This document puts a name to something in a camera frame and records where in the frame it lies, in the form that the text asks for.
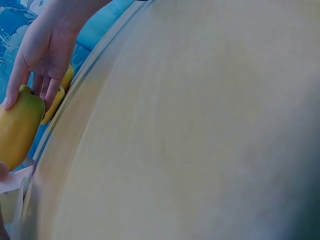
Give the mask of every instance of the yellow bell pepper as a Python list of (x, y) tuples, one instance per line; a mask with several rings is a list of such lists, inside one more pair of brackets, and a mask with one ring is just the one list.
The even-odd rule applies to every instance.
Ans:
[(74, 68), (71, 65), (69, 65), (68, 70), (66, 71), (64, 78), (62, 79), (62, 82), (61, 82), (61, 86), (63, 87), (65, 93), (68, 92), (72, 79), (74, 78), (74, 75), (75, 75)]
[(53, 100), (51, 107), (45, 113), (44, 118), (41, 121), (41, 125), (47, 124), (54, 117), (64, 97), (65, 97), (65, 90), (62, 86), (60, 86), (58, 92), (55, 95), (55, 98)]
[(0, 106), (0, 161), (10, 171), (18, 167), (35, 140), (45, 112), (45, 102), (22, 85), (15, 105), (8, 111)]

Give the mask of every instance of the wrist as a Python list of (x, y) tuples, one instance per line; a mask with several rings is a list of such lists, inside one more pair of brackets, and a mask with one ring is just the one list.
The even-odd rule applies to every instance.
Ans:
[(111, 0), (51, 0), (43, 11), (56, 26), (79, 34), (86, 22)]

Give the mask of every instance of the fingernail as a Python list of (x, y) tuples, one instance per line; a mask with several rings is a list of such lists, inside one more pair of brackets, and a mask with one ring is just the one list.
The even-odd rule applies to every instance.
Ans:
[(3, 102), (1, 103), (1, 105), (3, 106), (4, 109), (7, 109), (8, 104), (9, 104), (9, 99), (7, 97), (5, 97)]

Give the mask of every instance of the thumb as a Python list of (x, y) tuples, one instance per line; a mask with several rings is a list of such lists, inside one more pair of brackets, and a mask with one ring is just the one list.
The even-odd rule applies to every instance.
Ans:
[(4, 162), (0, 161), (0, 181), (5, 179), (9, 175), (9, 171), (9, 166)]
[(18, 52), (6, 88), (5, 98), (2, 103), (5, 110), (9, 110), (15, 105), (19, 94), (19, 88), (21, 85), (28, 83), (29, 76), (30, 72), (28, 71), (28, 65), (22, 54)]

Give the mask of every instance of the wooden cutting board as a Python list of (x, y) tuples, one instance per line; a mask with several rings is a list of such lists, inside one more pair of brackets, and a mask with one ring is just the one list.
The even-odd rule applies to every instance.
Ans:
[(23, 239), (319, 239), (319, 85), (316, 0), (135, 3), (42, 139)]

